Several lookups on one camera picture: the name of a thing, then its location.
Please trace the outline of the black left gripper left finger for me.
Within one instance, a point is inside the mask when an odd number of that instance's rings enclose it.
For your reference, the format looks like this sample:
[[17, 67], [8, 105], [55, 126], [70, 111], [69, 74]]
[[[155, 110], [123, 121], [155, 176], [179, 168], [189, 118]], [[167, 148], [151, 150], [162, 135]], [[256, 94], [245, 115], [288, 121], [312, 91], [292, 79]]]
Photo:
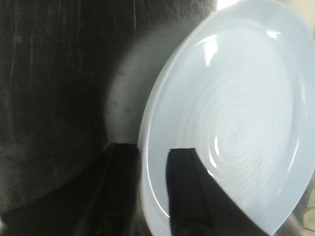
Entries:
[[1, 216], [3, 236], [130, 236], [139, 152], [111, 144], [82, 174]]

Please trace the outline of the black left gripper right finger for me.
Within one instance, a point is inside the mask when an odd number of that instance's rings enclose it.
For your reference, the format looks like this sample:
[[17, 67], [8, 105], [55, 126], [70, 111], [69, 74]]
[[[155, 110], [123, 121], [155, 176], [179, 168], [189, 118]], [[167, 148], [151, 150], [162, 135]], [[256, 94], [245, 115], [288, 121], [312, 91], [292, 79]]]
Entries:
[[166, 164], [173, 236], [263, 236], [210, 176], [195, 149], [172, 149]]

